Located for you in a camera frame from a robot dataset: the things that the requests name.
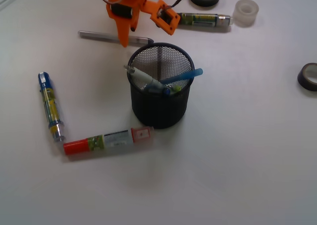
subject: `clear tape roll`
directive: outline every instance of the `clear tape roll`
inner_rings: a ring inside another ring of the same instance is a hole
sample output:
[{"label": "clear tape roll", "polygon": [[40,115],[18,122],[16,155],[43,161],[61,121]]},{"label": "clear tape roll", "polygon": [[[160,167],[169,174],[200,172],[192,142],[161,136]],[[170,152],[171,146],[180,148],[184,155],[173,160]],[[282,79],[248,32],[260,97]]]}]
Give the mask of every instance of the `clear tape roll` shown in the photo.
[{"label": "clear tape roll", "polygon": [[238,25],[251,26],[259,12],[259,6],[253,0],[239,0],[233,12],[234,22]]}]

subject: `marker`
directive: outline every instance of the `marker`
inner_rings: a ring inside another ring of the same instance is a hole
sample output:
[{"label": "marker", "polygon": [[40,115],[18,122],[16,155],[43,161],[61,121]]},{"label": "marker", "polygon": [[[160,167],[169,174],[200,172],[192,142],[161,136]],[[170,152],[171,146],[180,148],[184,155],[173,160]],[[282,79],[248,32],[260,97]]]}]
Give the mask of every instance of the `marker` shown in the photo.
[{"label": "marker", "polygon": [[178,13],[181,17],[179,25],[193,25],[201,27],[229,27],[233,24],[233,17],[230,15],[213,13]]},{"label": "marker", "polygon": [[160,82],[163,85],[168,85],[168,84],[176,82],[176,81],[192,79],[196,76],[202,75],[203,73],[204,73],[203,69],[199,68],[199,69],[184,72],[184,73],[176,75],[176,76],[172,76],[170,78],[161,80]]},{"label": "marker", "polygon": [[147,83],[149,85],[153,85],[154,87],[156,87],[160,90],[163,90],[164,88],[166,88],[166,86],[163,85],[162,83],[160,83],[158,80],[155,80],[153,77],[151,77],[147,73],[144,73],[143,71],[141,71],[135,67],[132,67],[130,65],[125,65],[124,68],[127,70],[127,72],[130,75],[141,80],[144,83]]},{"label": "marker", "polygon": [[[120,43],[120,40],[117,36],[108,34],[108,33],[96,33],[96,32],[88,32],[88,31],[78,31],[78,34],[81,38],[88,38],[94,40],[103,40],[112,43]],[[134,37],[129,36],[129,44],[136,44],[136,45],[147,45],[150,43],[154,43],[151,38],[143,38],[143,37]]]},{"label": "marker", "polygon": [[49,130],[55,142],[63,141],[65,136],[63,134],[64,123],[60,119],[57,103],[49,74],[41,72],[38,75],[39,84],[41,87],[41,94],[44,103],[46,118],[49,122]]},{"label": "marker", "polygon": [[89,137],[80,141],[64,143],[66,155],[73,155],[82,152],[92,152],[99,150],[112,151],[116,149],[126,149],[133,143],[149,139],[151,137],[151,128],[131,128],[125,131],[114,132],[104,135]]}]

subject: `silver pen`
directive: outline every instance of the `silver pen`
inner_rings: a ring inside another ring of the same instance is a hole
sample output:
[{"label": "silver pen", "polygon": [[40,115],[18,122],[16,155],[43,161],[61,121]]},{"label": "silver pen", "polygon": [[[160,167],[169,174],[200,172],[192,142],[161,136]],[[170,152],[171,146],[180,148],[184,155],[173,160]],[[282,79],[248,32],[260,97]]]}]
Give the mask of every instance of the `silver pen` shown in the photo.
[{"label": "silver pen", "polygon": [[[109,34],[109,33],[78,31],[78,34],[81,38],[102,40],[102,41],[107,41],[107,42],[111,42],[111,43],[120,43],[120,40],[118,39],[117,36]],[[154,41],[151,38],[129,36],[129,44],[144,46],[144,45],[147,45],[150,43],[154,43]]]}]

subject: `sticker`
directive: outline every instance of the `sticker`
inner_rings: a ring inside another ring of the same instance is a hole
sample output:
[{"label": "sticker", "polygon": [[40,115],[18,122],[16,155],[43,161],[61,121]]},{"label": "sticker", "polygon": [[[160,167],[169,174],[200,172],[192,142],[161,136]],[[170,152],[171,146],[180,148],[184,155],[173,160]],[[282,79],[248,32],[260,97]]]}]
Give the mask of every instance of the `sticker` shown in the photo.
[{"label": "sticker", "polygon": [[116,147],[132,144],[133,140],[128,130],[106,134],[104,136],[106,147]]},{"label": "sticker", "polygon": [[88,146],[90,151],[103,150],[105,149],[105,144],[103,140],[103,136],[99,135],[96,137],[88,138]]}]

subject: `blue marker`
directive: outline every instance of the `blue marker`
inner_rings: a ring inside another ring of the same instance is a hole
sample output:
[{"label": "blue marker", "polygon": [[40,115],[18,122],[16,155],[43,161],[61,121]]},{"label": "blue marker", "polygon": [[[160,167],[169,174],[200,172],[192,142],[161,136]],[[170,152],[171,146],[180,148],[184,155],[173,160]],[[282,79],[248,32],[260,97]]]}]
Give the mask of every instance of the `blue marker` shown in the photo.
[{"label": "blue marker", "polygon": [[65,139],[63,134],[64,123],[61,121],[54,90],[51,84],[50,76],[46,72],[41,72],[38,75],[39,84],[41,87],[41,94],[45,108],[46,118],[49,123],[49,130],[55,142],[63,141]]},{"label": "blue marker", "polygon": [[189,80],[202,74],[203,74],[203,69],[199,68],[196,70],[184,72],[180,75],[176,75],[168,79],[161,80],[160,83],[162,83],[163,85],[168,85],[170,83],[180,81],[180,80]]}]

